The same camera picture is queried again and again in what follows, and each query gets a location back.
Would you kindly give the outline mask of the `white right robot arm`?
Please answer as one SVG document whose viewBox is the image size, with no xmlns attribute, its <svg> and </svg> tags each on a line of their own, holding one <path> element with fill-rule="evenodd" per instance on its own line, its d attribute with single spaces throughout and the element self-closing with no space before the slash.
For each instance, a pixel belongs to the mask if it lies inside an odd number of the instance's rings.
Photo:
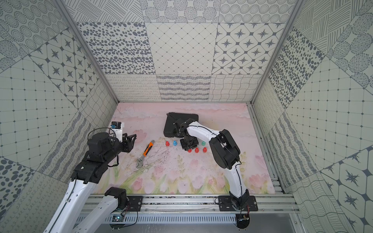
<svg viewBox="0 0 373 233">
<path fill-rule="evenodd" d="M 183 136 L 180 142 L 184 150 L 197 148 L 198 139 L 209 144 L 215 162 L 224 169 L 224 176 L 230 185 L 229 195 L 232 205 L 237 210 L 244 209 L 250 193 L 240 172 L 241 151 L 230 132 L 226 129 L 212 130 L 192 118 L 187 120 L 179 118 L 174 125 L 178 133 Z"/>
</svg>

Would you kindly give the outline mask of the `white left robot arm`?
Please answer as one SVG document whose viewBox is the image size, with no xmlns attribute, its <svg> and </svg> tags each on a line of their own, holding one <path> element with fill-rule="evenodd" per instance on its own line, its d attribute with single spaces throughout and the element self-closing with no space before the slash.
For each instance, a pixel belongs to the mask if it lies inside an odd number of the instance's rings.
<svg viewBox="0 0 373 233">
<path fill-rule="evenodd" d="M 111 187 L 93 211 L 81 223 L 76 223 L 87 199 L 111 167 L 110 162 L 122 152 L 129 153 L 136 138 L 128 134 L 117 136 L 114 131 L 113 134 L 97 133 L 88 139 L 88 151 L 75 167 L 67 192 L 46 227 L 46 233 L 94 233 L 112 212 L 129 209 L 126 190 Z"/>
</svg>

